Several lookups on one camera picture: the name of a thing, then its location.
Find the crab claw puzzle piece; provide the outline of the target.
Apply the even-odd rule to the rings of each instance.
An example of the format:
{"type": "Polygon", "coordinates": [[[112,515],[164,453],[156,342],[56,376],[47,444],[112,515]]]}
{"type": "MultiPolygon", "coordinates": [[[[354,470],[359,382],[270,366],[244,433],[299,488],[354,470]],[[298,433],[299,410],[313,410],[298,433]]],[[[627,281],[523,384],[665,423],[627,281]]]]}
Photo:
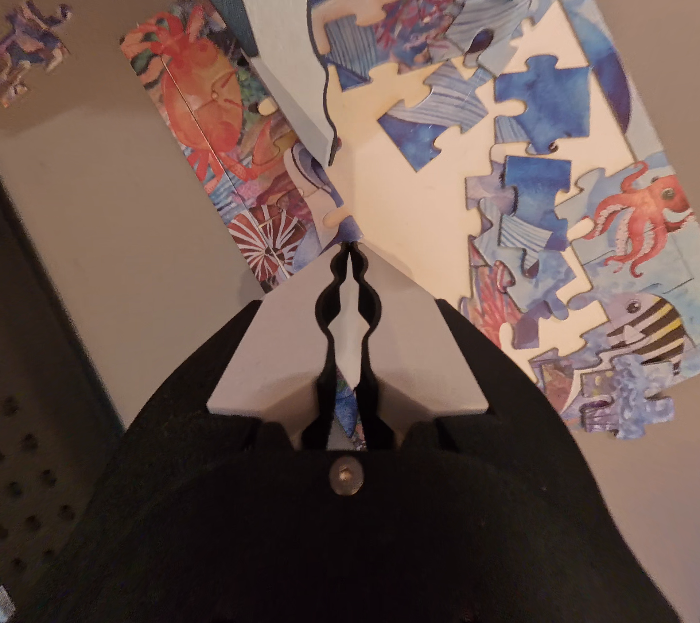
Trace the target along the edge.
{"type": "Polygon", "coordinates": [[[242,183],[235,186],[244,206],[272,206],[297,218],[305,229],[315,227],[322,246],[343,223],[354,224],[323,167],[304,148],[280,111],[261,118],[241,141],[251,146],[242,183]]]}

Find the blue watercolour puzzle piece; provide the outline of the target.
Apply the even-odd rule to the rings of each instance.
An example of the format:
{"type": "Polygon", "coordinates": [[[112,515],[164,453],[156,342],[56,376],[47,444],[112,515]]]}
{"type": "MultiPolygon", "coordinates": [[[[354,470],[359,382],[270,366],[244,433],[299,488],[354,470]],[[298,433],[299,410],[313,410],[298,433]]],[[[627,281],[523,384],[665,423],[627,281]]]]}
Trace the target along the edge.
{"type": "Polygon", "coordinates": [[[501,218],[499,245],[522,250],[520,267],[534,278],[543,251],[564,251],[568,246],[568,221],[555,213],[556,195],[571,187],[569,161],[508,155],[503,187],[514,193],[510,211],[501,218]]]}

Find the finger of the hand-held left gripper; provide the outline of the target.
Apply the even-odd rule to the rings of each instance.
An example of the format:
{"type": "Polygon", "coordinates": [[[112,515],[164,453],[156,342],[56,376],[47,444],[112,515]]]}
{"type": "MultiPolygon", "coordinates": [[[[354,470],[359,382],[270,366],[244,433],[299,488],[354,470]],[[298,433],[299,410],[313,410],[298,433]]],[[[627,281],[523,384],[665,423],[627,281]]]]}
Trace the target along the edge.
{"type": "Polygon", "coordinates": [[[333,163],[337,129],[328,112],[329,73],[313,37],[309,0],[242,0],[256,52],[251,63],[302,144],[333,163]]]}

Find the striped dark blue puzzle piece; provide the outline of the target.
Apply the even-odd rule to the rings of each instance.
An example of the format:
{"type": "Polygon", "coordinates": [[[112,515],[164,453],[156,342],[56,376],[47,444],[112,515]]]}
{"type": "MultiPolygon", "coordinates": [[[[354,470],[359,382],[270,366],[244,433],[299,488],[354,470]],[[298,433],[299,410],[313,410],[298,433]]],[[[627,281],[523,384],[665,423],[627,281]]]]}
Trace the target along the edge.
{"type": "Polygon", "coordinates": [[[418,172],[439,156],[435,141],[446,130],[459,127],[465,134],[487,116],[477,90],[492,77],[478,68],[466,79],[448,61],[425,79],[430,92],[424,99],[412,107],[404,101],[396,103],[378,118],[378,124],[418,172]]]}

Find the pale striped puzzle piece with fin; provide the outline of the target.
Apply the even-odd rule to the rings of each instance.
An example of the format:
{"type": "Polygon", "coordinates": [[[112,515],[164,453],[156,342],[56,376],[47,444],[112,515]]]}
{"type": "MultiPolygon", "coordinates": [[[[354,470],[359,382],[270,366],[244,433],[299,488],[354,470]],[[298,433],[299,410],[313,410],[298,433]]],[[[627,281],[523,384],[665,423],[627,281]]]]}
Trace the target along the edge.
{"type": "Polygon", "coordinates": [[[521,24],[537,24],[554,0],[454,0],[460,6],[444,34],[465,65],[499,76],[515,54],[511,42],[522,35],[521,24]]]}

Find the coral and purple puzzle piece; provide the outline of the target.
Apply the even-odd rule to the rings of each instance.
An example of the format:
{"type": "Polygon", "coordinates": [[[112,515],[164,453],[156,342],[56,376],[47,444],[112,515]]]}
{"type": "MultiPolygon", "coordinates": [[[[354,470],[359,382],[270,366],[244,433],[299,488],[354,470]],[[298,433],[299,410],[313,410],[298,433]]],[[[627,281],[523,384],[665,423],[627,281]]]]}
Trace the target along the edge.
{"type": "Polygon", "coordinates": [[[431,64],[433,47],[460,8],[456,0],[395,0],[385,4],[383,19],[373,25],[378,52],[403,70],[431,64]]]}

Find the striped purple puzzle piece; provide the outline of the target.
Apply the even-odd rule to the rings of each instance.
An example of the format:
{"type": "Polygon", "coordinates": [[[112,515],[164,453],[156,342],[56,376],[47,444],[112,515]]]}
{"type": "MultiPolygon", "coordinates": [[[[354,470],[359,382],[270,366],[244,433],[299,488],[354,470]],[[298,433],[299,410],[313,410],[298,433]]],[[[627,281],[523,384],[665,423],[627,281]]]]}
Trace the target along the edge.
{"type": "Polygon", "coordinates": [[[570,429],[619,433],[615,372],[611,367],[577,369],[571,356],[560,357],[552,349],[533,358],[530,368],[543,395],[570,429]]]}

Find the octopus arms puzzle piece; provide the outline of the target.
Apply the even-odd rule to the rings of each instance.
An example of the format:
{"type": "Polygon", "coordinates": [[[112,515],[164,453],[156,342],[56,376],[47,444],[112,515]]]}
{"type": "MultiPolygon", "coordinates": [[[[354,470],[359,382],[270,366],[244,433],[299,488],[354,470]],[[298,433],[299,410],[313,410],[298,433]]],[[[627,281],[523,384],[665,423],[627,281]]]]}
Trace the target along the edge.
{"type": "Polygon", "coordinates": [[[580,223],[590,222],[599,202],[619,189],[622,180],[619,173],[607,175],[603,168],[596,168],[580,176],[575,186],[578,189],[572,197],[555,206],[555,214],[567,222],[569,241],[576,238],[580,223]]]}

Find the red coral puzzle piece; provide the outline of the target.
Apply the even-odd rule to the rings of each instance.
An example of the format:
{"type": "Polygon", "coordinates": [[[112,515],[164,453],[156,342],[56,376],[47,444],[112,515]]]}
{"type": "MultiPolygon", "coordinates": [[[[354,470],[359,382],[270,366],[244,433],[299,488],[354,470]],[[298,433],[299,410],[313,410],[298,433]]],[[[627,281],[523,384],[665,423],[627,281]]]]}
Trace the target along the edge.
{"type": "Polygon", "coordinates": [[[509,268],[497,260],[489,264],[478,252],[474,237],[469,238],[470,296],[460,298],[459,311],[484,336],[502,348],[501,329],[513,331],[522,312],[508,294],[515,279],[509,268]]]}

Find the sea print puzzle tray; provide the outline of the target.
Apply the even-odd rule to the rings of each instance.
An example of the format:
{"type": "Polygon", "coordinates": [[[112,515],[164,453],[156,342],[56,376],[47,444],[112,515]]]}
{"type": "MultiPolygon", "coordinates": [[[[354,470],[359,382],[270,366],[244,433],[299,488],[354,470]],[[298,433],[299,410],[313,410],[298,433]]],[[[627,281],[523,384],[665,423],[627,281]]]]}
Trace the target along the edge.
{"type": "MultiPolygon", "coordinates": [[[[311,12],[320,58],[329,51],[326,23],[356,15],[357,25],[374,25],[384,17],[382,7],[393,1],[346,0],[344,9],[336,6],[311,12]]],[[[244,103],[240,161],[245,163],[251,146],[240,145],[246,133],[261,118],[283,112],[273,103],[272,95],[211,3],[180,0],[165,12],[184,18],[196,3],[202,4],[209,15],[209,39],[237,72],[244,103]]],[[[491,167],[496,162],[504,163],[508,155],[569,161],[571,187],[556,195],[556,206],[578,191],[575,182],[580,176],[603,168],[607,175],[619,173],[619,189],[599,202],[590,222],[580,223],[573,241],[613,235],[617,254],[605,264],[632,262],[634,276],[636,262],[651,260],[669,240],[674,241],[695,277],[660,295],[668,297],[685,321],[690,321],[691,335],[699,336],[699,223],[595,0],[554,0],[537,24],[524,20],[521,31],[522,35],[511,42],[516,51],[502,74],[525,71],[526,60],[536,55],[555,56],[557,68],[591,68],[590,136],[560,140],[557,151],[547,155],[530,155],[527,143],[495,143],[495,118],[518,115],[524,111],[524,104],[495,102],[494,81],[499,76],[493,76],[477,90],[487,116],[467,133],[461,133],[459,127],[446,130],[435,141],[439,156],[422,170],[413,170],[377,120],[400,101],[412,107],[424,99],[430,92],[425,79],[442,64],[452,62],[466,79],[481,68],[465,65],[464,56],[459,50],[451,50],[444,38],[433,47],[431,64],[403,70],[388,61],[370,71],[370,83],[344,92],[335,67],[328,67],[328,107],[337,128],[339,149],[334,164],[322,167],[363,232],[363,243],[459,310],[460,298],[471,295],[468,233],[478,220],[466,206],[467,177],[489,174],[491,167]]],[[[279,239],[285,232],[290,233],[293,227],[301,229],[302,223],[272,206],[249,210],[235,190],[242,181],[233,175],[225,175],[208,193],[205,187],[212,178],[209,172],[205,183],[199,183],[254,277],[265,291],[281,285],[275,280],[279,269],[275,249],[281,246],[279,239]]],[[[567,248],[573,249],[573,241],[568,241],[567,248]]],[[[494,245],[487,241],[486,234],[476,244],[489,264],[502,261],[514,277],[520,268],[521,249],[494,245]]],[[[605,321],[603,307],[594,301],[583,309],[571,309],[565,321],[540,321],[537,348],[512,348],[512,330],[505,326],[501,330],[502,349],[536,383],[530,368],[533,358],[552,349],[560,357],[570,356],[584,346],[582,335],[605,321]]],[[[647,374],[661,370],[668,373],[667,396],[676,384],[699,373],[698,365],[690,367],[688,363],[683,363],[677,376],[670,365],[643,368],[647,374]]]]}

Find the joined blue purple puzzle pieces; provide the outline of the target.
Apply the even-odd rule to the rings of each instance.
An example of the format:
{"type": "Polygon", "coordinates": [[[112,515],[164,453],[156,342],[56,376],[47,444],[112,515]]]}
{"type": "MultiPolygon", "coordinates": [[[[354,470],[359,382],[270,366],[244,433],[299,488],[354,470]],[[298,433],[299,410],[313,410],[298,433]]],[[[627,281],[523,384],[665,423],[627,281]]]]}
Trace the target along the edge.
{"type": "Polygon", "coordinates": [[[69,52],[56,32],[72,16],[72,8],[67,4],[60,4],[53,14],[45,15],[32,0],[24,0],[6,15],[10,28],[1,37],[3,107],[9,107],[28,92],[24,78],[31,68],[38,66],[49,73],[63,62],[69,52]]]}

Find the small blue purple puzzle piece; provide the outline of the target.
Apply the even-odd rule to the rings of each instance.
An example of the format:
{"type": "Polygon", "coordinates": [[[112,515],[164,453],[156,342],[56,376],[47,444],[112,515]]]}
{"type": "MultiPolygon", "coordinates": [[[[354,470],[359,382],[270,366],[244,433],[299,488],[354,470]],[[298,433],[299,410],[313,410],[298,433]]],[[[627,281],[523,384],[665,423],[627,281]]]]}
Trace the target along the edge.
{"type": "Polygon", "coordinates": [[[578,409],[582,430],[635,440],[648,426],[671,422],[676,407],[666,395],[667,375],[665,370],[647,374],[632,355],[615,358],[612,369],[587,374],[578,409]]]}

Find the purple pink coral puzzle piece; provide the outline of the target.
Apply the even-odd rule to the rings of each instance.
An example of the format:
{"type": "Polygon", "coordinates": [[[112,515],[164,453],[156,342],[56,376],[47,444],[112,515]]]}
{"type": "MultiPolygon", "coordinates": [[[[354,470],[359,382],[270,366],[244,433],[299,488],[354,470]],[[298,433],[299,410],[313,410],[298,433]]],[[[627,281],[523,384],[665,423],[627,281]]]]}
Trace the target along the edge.
{"type": "Polygon", "coordinates": [[[613,359],[624,356],[629,350],[613,347],[604,325],[582,335],[584,346],[567,356],[574,373],[605,372],[613,370],[613,359]]]}

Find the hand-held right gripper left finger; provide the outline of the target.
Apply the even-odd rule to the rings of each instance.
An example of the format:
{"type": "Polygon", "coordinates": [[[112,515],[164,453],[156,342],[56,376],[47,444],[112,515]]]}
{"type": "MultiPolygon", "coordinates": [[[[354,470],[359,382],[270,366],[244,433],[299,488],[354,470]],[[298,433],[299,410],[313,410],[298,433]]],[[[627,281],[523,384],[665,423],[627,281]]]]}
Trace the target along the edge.
{"type": "Polygon", "coordinates": [[[334,245],[265,296],[208,400],[209,413],[280,423],[292,440],[319,416],[327,336],[316,301],[333,282],[334,245]]]}

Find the dark blue puzzle piece with eye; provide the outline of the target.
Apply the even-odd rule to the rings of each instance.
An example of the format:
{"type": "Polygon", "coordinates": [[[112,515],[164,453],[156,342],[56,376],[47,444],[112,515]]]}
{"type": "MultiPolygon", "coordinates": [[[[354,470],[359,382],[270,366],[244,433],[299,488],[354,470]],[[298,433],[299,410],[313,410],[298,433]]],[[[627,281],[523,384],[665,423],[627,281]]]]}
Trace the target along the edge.
{"type": "Polygon", "coordinates": [[[560,140],[590,136],[591,68],[557,68],[557,61],[536,55],[526,60],[525,71],[495,79],[495,102],[524,104],[518,115],[495,118],[496,144],[527,143],[530,155],[547,155],[557,151],[560,140]]]}

